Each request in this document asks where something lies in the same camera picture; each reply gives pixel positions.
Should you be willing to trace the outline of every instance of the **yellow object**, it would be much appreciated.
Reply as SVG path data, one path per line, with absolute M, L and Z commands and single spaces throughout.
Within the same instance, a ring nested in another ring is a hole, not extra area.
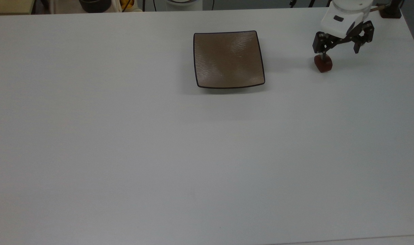
M 131 8 L 134 5 L 134 0 L 120 0 L 121 7 L 124 9 L 127 2 L 130 1 L 130 3 L 127 6 L 127 9 Z
M 0 15 L 31 14 L 34 0 L 0 0 Z

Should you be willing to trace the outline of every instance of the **square plate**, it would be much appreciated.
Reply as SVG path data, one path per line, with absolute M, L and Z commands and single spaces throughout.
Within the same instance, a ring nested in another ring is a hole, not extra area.
M 256 31 L 195 33 L 193 59 L 198 87 L 246 88 L 265 83 Z

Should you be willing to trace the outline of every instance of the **red object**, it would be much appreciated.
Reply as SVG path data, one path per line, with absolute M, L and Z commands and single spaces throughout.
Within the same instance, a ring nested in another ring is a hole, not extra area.
M 315 64 L 321 73 L 331 71 L 333 68 L 333 61 L 327 54 L 325 55 L 325 60 L 322 60 L 322 56 L 320 54 L 316 55 Z

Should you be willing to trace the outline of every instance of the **table surface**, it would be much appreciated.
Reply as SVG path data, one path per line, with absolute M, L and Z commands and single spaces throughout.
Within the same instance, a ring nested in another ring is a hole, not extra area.
M 31 14 L 34 0 L 0 0 L 0 15 Z
M 312 41 L 326 8 L 0 17 L 0 244 L 414 234 L 414 41 Z M 196 86 L 193 33 L 256 30 L 266 84 Z

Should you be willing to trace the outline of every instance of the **black bowl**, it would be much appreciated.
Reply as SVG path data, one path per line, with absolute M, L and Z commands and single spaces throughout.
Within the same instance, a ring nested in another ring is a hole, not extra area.
M 110 8 L 112 0 L 79 0 L 81 7 L 88 13 L 102 13 Z

